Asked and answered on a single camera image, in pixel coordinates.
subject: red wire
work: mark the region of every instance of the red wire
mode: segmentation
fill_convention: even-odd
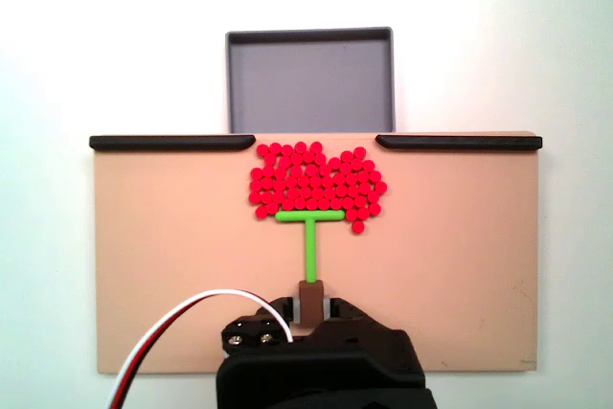
[[[187,304],[182,309],[177,311],[174,315],[172,315],[164,324],[162,324],[152,335],[151,337],[143,344],[143,347],[136,353],[134,358],[129,364],[127,371],[125,372],[124,378],[122,379],[122,383],[117,389],[117,393],[113,397],[113,401],[110,405],[111,409],[121,409],[124,406],[125,397],[127,396],[127,392],[130,388],[132,380],[136,376],[138,368],[141,366],[141,363],[147,356],[148,351],[153,347],[157,339],[164,333],[169,326],[174,323],[174,321],[185,313],[188,309],[193,307],[195,304],[200,302],[202,299],[198,299],[197,301],[193,301],[191,304]]]

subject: black rubber edge strip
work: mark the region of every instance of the black rubber edge strip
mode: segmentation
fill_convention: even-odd
[[[226,34],[228,44],[319,42],[345,40],[390,39],[392,28],[320,29],[303,31],[231,31]]]
[[[379,134],[376,141],[394,150],[539,150],[540,136],[428,136]]]
[[[253,134],[209,136],[91,136],[89,147],[102,152],[245,150],[256,142]]]

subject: white wall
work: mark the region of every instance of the white wall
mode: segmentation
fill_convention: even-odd
[[[0,407],[102,407],[111,385],[88,136],[223,132],[227,31],[378,25],[398,130],[545,143],[539,369],[429,375],[440,407],[613,407],[613,0],[0,0]],[[215,407],[214,379],[140,378],[126,407]]]

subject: green stick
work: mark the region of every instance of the green stick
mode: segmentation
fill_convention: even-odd
[[[343,220],[344,211],[279,211],[275,214],[279,222],[305,223],[305,272],[306,281],[317,281],[317,246],[315,222],[318,220]]]

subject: beige board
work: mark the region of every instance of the beige board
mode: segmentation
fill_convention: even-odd
[[[389,186],[364,234],[346,221],[317,224],[327,295],[406,330],[425,371],[535,369],[535,151],[396,151],[373,134],[256,137],[238,152],[95,153],[100,372],[116,373],[139,338],[197,292],[232,287],[267,300],[296,292],[303,224],[256,220],[247,196],[249,171],[261,165],[256,145],[299,140],[321,141],[328,157],[365,147]],[[215,372],[222,329],[257,307],[203,301],[140,371]]]

